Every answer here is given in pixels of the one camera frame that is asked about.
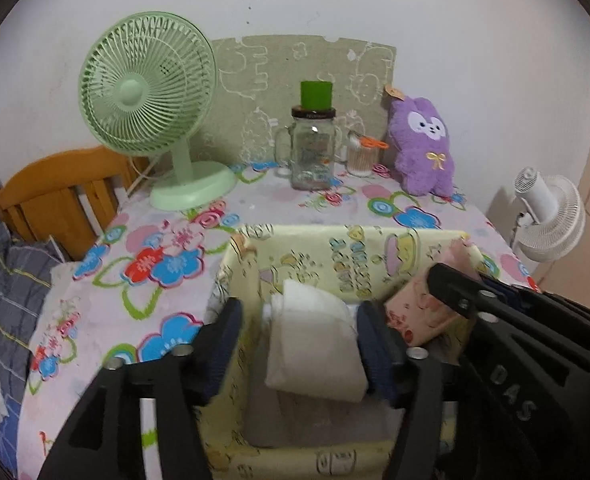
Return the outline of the toothpick jar with orange lid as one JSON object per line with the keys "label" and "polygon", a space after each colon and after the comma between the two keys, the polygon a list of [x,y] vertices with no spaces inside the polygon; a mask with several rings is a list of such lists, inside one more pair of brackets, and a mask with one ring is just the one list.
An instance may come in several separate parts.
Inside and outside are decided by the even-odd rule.
{"label": "toothpick jar with orange lid", "polygon": [[388,149],[384,141],[350,131],[347,138],[346,170],[355,177],[368,177],[379,162],[380,154]]}

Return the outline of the green desk fan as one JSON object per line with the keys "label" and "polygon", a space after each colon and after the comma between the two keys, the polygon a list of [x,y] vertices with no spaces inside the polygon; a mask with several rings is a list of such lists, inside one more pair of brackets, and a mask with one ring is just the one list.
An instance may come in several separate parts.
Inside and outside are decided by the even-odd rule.
{"label": "green desk fan", "polygon": [[186,210],[233,190],[222,162],[195,162],[190,139],[201,128],[217,82],[213,47],[185,18],[140,12],[111,26],[79,75],[78,102],[96,139],[128,156],[169,155],[173,170],[154,183],[152,207]]}

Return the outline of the purple plush bunny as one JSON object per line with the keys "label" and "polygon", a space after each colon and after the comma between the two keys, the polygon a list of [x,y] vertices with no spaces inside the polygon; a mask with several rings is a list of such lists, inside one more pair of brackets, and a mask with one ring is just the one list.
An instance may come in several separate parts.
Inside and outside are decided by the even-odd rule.
{"label": "purple plush bunny", "polygon": [[448,128],[429,99],[392,99],[388,136],[397,150],[394,166],[403,191],[413,196],[453,193]]}

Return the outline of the pink cartoon print pouch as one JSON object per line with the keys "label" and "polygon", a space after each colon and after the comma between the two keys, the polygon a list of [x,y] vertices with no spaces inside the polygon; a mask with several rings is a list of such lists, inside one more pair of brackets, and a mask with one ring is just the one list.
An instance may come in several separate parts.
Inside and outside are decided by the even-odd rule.
{"label": "pink cartoon print pouch", "polygon": [[[435,259],[480,282],[480,274],[470,258],[470,244],[457,238]],[[385,304],[386,321],[397,330],[409,347],[421,346],[441,334],[461,315],[429,293],[427,273],[423,268]]]}

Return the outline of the wooden bed headboard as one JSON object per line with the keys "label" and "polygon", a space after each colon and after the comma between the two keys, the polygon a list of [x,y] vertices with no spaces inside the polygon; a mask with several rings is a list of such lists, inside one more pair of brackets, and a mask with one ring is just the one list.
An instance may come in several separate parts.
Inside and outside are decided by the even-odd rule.
{"label": "wooden bed headboard", "polygon": [[98,238],[91,221],[107,228],[117,215],[117,186],[129,188],[146,166],[144,157],[103,146],[49,155],[0,184],[0,220],[22,240],[53,238],[80,260]]}

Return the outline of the grey plaid pillow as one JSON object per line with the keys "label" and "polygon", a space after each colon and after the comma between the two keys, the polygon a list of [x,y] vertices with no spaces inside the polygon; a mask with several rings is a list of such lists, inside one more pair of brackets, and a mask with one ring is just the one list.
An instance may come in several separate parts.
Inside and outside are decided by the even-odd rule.
{"label": "grey plaid pillow", "polygon": [[0,222],[0,388],[16,402],[24,396],[30,349],[51,270],[65,261],[52,240],[29,243]]}

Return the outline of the white cloth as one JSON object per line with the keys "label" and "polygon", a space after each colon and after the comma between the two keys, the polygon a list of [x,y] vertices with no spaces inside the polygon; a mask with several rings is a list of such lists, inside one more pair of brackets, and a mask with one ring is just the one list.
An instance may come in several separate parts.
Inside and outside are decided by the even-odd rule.
{"label": "white cloth", "polygon": [[358,403],[368,389],[353,312],[322,289],[286,280],[271,296],[265,384],[299,396]]}

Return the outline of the floral tablecloth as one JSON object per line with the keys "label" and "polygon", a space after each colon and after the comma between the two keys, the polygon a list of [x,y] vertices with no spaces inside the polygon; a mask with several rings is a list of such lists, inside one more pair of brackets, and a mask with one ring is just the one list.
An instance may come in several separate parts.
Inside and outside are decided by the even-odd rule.
{"label": "floral tablecloth", "polygon": [[18,423],[18,474],[33,479],[65,419],[101,364],[140,363],[190,341],[225,298],[248,306],[225,390],[208,410],[207,454],[220,478],[266,477],[286,460],[308,478],[334,457],[365,478],[383,458],[381,438],[354,438],[333,453],[309,445],[249,444],[242,430],[249,361],[263,306],[287,280],[357,304],[390,292],[462,234],[478,269],[508,284],[534,281],[487,218],[454,192],[413,197],[377,166],[338,170],[326,191],[292,188],[267,162],[239,165],[220,200],[187,211],[154,209],[146,193],[124,205],[86,255],[57,266],[36,330]]}

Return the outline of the white standing fan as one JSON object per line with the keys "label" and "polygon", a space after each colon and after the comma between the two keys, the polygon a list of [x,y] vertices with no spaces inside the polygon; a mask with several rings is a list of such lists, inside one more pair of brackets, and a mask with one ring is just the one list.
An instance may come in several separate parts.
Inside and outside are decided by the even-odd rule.
{"label": "white standing fan", "polygon": [[557,261],[579,244],[586,210],[571,180],[526,167],[515,178],[514,192],[526,210],[517,217],[512,244],[527,259]]}

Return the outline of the green cartoon print board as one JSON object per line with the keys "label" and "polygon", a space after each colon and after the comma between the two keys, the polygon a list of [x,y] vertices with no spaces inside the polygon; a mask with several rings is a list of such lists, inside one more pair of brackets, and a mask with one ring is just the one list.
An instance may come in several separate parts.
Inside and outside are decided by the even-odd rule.
{"label": "green cartoon print board", "polygon": [[330,81],[336,110],[335,156],[349,133],[382,139],[387,130],[384,87],[393,82],[396,48],[322,36],[263,35],[216,39],[213,106],[190,148],[195,160],[267,162],[292,125],[303,80]]}

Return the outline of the green cup on jar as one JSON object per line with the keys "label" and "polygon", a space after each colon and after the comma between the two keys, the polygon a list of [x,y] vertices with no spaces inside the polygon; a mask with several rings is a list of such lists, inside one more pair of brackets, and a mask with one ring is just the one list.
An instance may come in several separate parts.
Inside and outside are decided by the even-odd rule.
{"label": "green cup on jar", "polygon": [[331,110],[333,84],[331,81],[304,80],[301,82],[301,108],[321,112]]}

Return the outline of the glass mason jar mug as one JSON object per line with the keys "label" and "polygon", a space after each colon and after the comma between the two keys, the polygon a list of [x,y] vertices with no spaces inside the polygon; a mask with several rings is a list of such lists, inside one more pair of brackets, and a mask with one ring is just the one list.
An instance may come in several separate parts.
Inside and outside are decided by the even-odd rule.
{"label": "glass mason jar mug", "polygon": [[327,191],[334,179],[336,112],[294,106],[291,115],[292,123],[274,138],[278,173],[286,174],[295,190]]}

